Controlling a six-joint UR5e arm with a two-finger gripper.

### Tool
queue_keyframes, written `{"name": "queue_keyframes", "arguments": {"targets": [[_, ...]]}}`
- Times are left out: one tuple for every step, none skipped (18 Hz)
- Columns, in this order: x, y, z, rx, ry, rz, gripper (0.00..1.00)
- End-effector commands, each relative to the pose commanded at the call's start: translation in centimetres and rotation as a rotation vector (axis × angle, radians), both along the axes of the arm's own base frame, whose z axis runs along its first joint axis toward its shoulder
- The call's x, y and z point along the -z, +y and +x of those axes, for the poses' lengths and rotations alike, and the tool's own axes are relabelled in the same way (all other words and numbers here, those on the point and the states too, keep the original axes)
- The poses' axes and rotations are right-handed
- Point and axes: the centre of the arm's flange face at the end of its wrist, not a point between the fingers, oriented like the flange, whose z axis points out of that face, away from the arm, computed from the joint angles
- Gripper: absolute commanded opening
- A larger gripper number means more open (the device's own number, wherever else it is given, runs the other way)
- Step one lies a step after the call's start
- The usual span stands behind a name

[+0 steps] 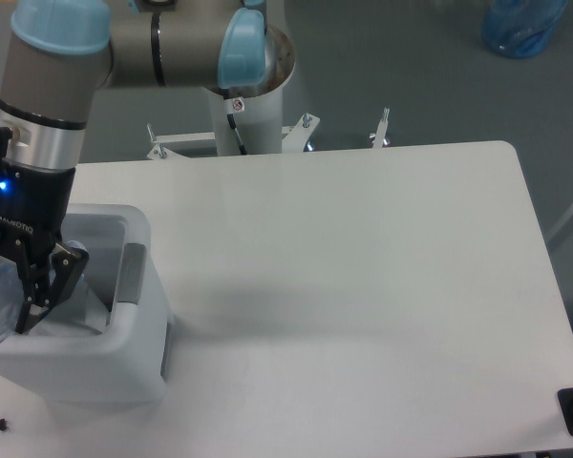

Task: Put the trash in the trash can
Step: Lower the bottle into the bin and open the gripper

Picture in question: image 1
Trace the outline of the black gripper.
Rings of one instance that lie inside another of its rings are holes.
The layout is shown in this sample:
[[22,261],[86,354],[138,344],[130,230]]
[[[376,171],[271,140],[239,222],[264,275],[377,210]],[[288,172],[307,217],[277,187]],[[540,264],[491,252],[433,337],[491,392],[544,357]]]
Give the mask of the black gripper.
[[23,286],[18,334],[33,305],[51,310],[70,298],[87,266],[85,249],[59,242],[74,174],[24,167],[0,153],[0,257],[15,262]]

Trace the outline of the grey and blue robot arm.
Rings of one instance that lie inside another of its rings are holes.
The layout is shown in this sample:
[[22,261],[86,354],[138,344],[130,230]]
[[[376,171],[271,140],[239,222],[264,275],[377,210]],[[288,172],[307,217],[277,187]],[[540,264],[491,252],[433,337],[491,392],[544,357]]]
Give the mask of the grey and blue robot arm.
[[62,239],[96,92],[215,87],[266,76],[262,1],[20,1],[0,91],[0,260],[21,284],[6,329],[66,301],[88,257]]

